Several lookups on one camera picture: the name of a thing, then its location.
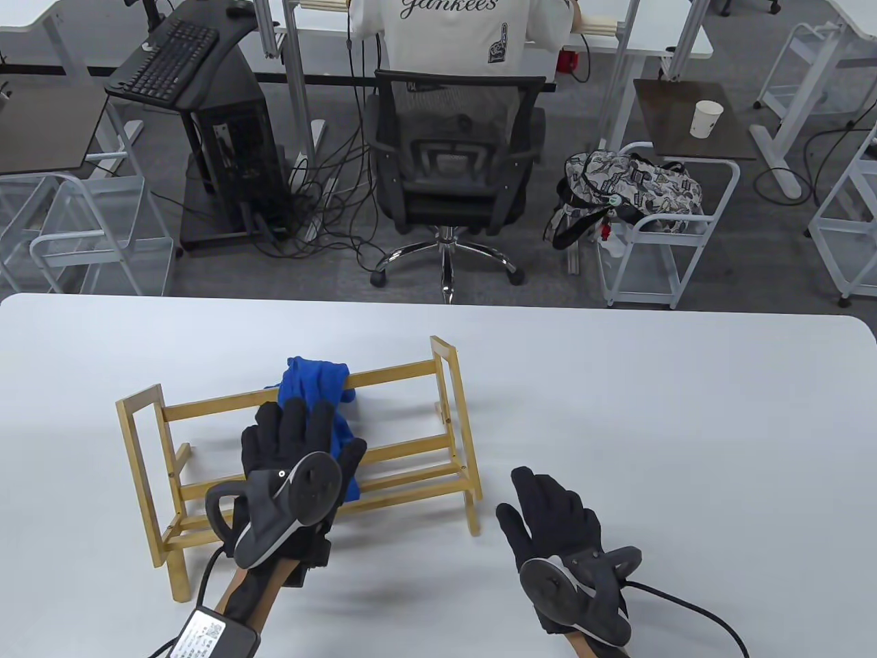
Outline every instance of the blue cloth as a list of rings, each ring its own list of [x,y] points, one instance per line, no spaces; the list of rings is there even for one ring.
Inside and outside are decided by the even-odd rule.
[[[286,405],[287,400],[301,397],[308,405],[308,411],[320,400],[335,405],[335,421],[332,424],[332,456],[338,459],[341,449],[353,440],[353,432],[347,421],[338,411],[342,402],[352,402],[356,398],[355,390],[344,390],[350,369],[345,363],[329,363],[328,361],[310,361],[301,356],[287,359],[289,368],[283,373],[277,403]],[[360,499],[360,487],[355,480],[350,482],[345,502]]]

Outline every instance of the white label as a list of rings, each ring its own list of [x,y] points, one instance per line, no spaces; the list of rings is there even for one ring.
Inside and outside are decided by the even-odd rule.
[[[170,653],[170,658],[209,658],[225,630],[225,622],[196,610]]]

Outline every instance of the power adapter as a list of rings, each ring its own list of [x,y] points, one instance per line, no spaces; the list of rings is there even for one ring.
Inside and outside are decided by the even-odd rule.
[[[260,638],[252,628],[197,606],[169,658],[253,658]]]

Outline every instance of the black office chair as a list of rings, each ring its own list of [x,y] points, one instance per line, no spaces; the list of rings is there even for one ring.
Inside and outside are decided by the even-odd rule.
[[[524,271],[464,232],[497,235],[524,214],[533,162],[545,144],[545,112],[533,105],[544,77],[458,77],[375,71],[377,95],[366,102],[376,198],[405,234],[415,225],[434,238],[388,254],[371,283],[387,284],[387,266],[437,248],[442,291],[453,300],[452,254],[459,248],[506,268],[512,285]]]
[[[719,16],[729,17],[731,15],[731,2],[733,0],[724,0],[724,6],[718,12]],[[780,0],[770,0],[770,12],[772,14],[778,14],[782,10],[780,7]]]

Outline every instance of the patterned bag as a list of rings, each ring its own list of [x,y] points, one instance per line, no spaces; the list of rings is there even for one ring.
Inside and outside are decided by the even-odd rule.
[[[566,170],[567,176],[557,185],[560,202],[545,227],[545,239],[555,249],[572,246],[588,229],[596,231],[607,219],[636,224],[658,213],[703,214],[703,190],[681,162],[657,167],[636,154],[594,151],[571,157]],[[561,231],[567,218],[572,225]],[[685,224],[653,222],[650,229],[682,232]]]

